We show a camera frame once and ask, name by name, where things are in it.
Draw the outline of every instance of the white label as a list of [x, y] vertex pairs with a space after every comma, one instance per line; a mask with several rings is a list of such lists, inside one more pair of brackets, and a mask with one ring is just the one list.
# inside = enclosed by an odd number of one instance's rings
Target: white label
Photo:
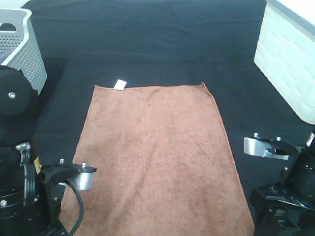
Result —
[[306, 145], [309, 147], [314, 139], [315, 135], [313, 133], [311, 133], [309, 139], [306, 142]]
[[118, 80], [114, 86], [115, 90], [124, 91], [127, 82], [123, 80]]

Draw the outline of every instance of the black table surface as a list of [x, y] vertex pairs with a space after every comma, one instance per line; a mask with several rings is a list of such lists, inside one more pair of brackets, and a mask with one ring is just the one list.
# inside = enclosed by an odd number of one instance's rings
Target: black table surface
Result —
[[244, 137], [257, 132], [305, 143], [313, 126], [301, 121], [253, 62], [265, 4], [28, 2], [24, 8], [32, 11], [48, 74], [35, 131], [42, 164], [72, 161], [94, 85], [112, 88], [117, 79], [127, 81], [127, 88], [204, 82], [218, 104], [247, 200], [253, 188], [275, 183], [291, 160], [245, 155]]

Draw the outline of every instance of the bolt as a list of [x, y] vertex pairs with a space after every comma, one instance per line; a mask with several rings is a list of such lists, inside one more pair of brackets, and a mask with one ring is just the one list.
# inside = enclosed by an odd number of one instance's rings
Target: bolt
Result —
[[16, 97], [16, 95], [15, 95], [14, 92], [10, 92], [10, 93], [8, 94], [8, 96], [9, 96], [9, 98], [11, 98], [11, 99], [14, 99], [14, 98]]
[[5, 207], [5, 206], [6, 206], [6, 200], [2, 200], [2, 201], [0, 202], [0, 206], [1, 206], [1, 207]]

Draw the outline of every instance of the gray plastic basket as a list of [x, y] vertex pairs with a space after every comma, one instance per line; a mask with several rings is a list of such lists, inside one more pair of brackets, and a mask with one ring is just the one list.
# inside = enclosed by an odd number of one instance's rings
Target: gray plastic basket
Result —
[[31, 14], [27, 9], [0, 8], [0, 23], [15, 27], [15, 31], [0, 30], [0, 53], [4, 55], [9, 52], [1, 65], [21, 70], [40, 93], [47, 74], [31, 24]]

